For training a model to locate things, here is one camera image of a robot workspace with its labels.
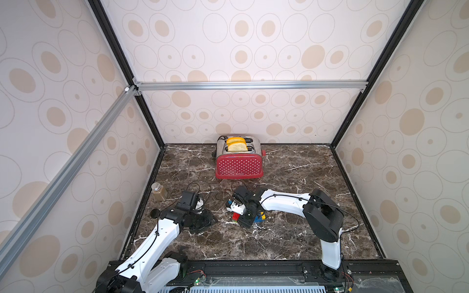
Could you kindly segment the blue lego brick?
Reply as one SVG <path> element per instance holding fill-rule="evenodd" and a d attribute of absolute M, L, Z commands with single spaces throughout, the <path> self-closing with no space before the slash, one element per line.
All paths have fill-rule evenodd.
<path fill-rule="evenodd" d="M 254 222 L 255 223 L 260 223 L 260 222 L 265 221 L 265 219 L 266 219 L 265 215 L 256 216 Z"/>

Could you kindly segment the red lego brick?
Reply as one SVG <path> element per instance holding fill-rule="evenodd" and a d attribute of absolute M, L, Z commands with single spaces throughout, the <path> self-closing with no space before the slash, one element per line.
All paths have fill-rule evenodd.
<path fill-rule="evenodd" d="M 234 212 L 232 215 L 232 221 L 238 223 L 240 216 L 240 214 Z"/>

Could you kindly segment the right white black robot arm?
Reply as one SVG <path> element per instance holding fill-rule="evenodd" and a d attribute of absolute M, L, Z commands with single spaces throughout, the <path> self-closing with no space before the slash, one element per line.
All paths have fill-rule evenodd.
<path fill-rule="evenodd" d="M 238 214 L 238 225 L 250 228 L 262 212 L 279 211 L 303 217 L 313 234 L 320 239 L 324 266 L 337 270 L 341 266 L 341 235 L 344 212 L 322 190 L 291 194 L 272 189 L 249 191 L 236 188 L 233 199 L 225 204 L 227 211 Z"/>

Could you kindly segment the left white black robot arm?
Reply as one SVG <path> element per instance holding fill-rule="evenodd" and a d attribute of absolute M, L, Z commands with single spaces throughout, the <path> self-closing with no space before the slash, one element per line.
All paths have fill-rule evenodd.
<path fill-rule="evenodd" d="M 188 258 L 175 252 L 164 255 L 164 251 L 185 228 L 199 234 L 216 222 L 193 191 L 182 192 L 175 206 L 154 209 L 151 216 L 158 220 L 155 228 L 127 260 L 108 264 L 96 282 L 95 293 L 157 293 L 174 280 L 184 280 Z"/>

